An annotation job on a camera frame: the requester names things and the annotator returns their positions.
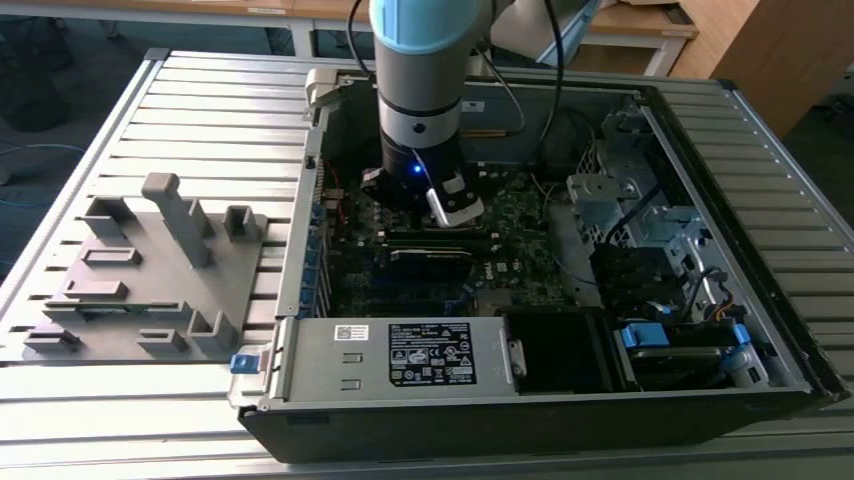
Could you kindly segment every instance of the table leg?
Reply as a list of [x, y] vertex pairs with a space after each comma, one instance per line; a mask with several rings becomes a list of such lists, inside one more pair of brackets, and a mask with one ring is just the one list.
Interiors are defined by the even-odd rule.
[[309, 18], [292, 18], [290, 36], [293, 38], [293, 55], [297, 57], [314, 57], [313, 21]]
[[669, 37], [664, 40], [660, 48], [655, 50], [649, 64], [643, 72], [644, 75], [655, 77], [665, 77], [669, 75], [669, 70], [676, 63], [685, 42], [687, 39], [683, 37]]

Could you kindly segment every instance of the aluminum extrusion table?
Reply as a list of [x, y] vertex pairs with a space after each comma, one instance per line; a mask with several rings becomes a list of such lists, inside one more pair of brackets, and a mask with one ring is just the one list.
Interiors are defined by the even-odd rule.
[[[352, 64], [164, 51], [146, 58], [0, 289], [5, 360], [19, 354], [10, 348], [14, 332], [40, 320], [41, 302], [58, 290], [88, 235], [73, 218], [86, 197], [137, 195], [144, 175], [158, 170], [185, 179], [181, 195], [198, 197], [206, 212], [238, 201], [270, 218], [244, 342], [269, 338], [308, 128], [305, 74]], [[840, 375], [854, 378], [854, 236], [739, 92], [712, 81], [592, 74], [569, 79], [660, 89]], [[152, 208], [141, 199], [128, 202]], [[609, 470], [615, 477], [716, 478], [757, 469], [764, 477], [791, 478], [840, 477], [854, 467], [851, 400], [684, 448], [282, 465], [237, 423], [228, 387], [224, 365], [0, 368], [0, 476], [350, 478], [358, 471], [370, 478], [495, 478], [503, 472], [583, 469], [603, 478], [591, 469], [607, 466], [620, 467]]]

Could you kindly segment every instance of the warning label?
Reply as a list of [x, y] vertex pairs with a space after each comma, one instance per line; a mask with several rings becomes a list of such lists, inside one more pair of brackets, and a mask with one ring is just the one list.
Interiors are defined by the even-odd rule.
[[394, 387], [477, 383], [468, 324], [388, 325], [388, 380]]

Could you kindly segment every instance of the dark floor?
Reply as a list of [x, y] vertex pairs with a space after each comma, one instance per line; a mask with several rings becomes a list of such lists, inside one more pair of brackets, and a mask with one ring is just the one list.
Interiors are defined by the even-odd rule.
[[[276, 53], [290, 53], [286, 32], [261, 28], [121, 22], [121, 37], [110, 41], [93, 20], [68, 20], [66, 26], [62, 35], [74, 64], [54, 74], [54, 83], [69, 103], [70, 118], [60, 127], [37, 134], [15, 132], [0, 120], [0, 152], [5, 150], [3, 141], [86, 147], [150, 47], [269, 54], [268, 34], [272, 34]], [[369, 58], [369, 35], [361, 35], [357, 44]], [[340, 34], [326, 32], [317, 36], [321, 56], [349, 57], [344, 47]], [[854, 219], [854, 191], [848, 180], [854, 176], [854, 140], [840, 133], [839, 125], [828, 125], [821, 120], [821, 112], [811, 112], [785, 138], [785, 145], [841, 215]], [[9, 183], [0, 186], [0, 201], [50, 202], [77, 158], [78, 154], [65, 150], [23, 150], [0, 156], [0, 167], [11, 174]], [[46, 208], [0, 204], [0, 278], [22, 250]]]

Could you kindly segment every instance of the wooden table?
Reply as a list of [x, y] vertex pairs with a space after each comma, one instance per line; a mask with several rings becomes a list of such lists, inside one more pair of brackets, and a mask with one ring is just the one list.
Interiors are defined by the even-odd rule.
[[[0, 14], [286, 28], [296, 56], [313, 57], [313, 32], [344, 30], [350, 6], [352, 0], [10, 0], [0, 3]], [[354, 31], [370, 31], [366, 6], [365, 1]], [[581, 43], [651, 49], [641, 73], [667, 75], [696, 34], [696, 27], [673, 24], [659, 7], [617, 4], [597, 13]]]
[[[350, 8], [352, 0], [293, 0], [288, 21], [297, 57], [314, 56], [312, 34], [316, 30], [345, 30]], [[370, 31], [368, 2], [361, 3], [356, 12], [353, 30]], [[693, 25], [672, 23], [661, 7], [620, 3], [599, 11], [581, 44], [655, 50], [641, 73], [665, 76], [685, 42], [697, 33]]]

